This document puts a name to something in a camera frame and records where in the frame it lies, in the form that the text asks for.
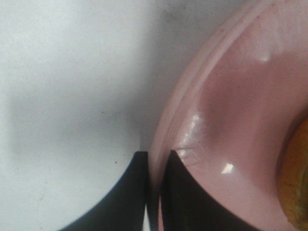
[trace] pink bowl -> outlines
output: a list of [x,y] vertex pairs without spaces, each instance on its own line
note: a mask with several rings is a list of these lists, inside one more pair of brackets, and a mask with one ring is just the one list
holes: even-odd
[[279,159],[308,109],[308,1],[245,4],[204,44],[166,104],[150,151],[156,192],[171,149],[218,202],[264,231],[296,230]]

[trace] pink ceramic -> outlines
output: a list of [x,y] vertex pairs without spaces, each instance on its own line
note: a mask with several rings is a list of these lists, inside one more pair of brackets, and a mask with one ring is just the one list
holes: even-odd
[[245,4],[200,49],[150,151],[154,190],[171,149],[228,210],[264,231],[295,230],[276,189],[279,159],[308,109],[308,1]]

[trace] pink plate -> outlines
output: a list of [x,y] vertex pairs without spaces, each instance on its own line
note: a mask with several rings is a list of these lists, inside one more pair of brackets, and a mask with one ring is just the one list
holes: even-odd
[[308,108],[308,1],[245,4],[186,68],[150,151],[157,190],[171,149],[218,202],[264,231],[295,230],[279,159]]

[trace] black object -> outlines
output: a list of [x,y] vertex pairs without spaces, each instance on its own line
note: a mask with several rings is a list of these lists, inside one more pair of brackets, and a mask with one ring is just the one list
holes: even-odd
[[259,231],[206,193],[175,151],[167,164],[161,202],[165,231]]
[[114,188],[62,231],[142,231],[148,185],[148,154],[136,152]]

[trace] white surface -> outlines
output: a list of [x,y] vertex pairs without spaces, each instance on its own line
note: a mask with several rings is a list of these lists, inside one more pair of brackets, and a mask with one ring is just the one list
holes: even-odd
[[0,229],[56,230],[105,196],[242,2],[0,0]]

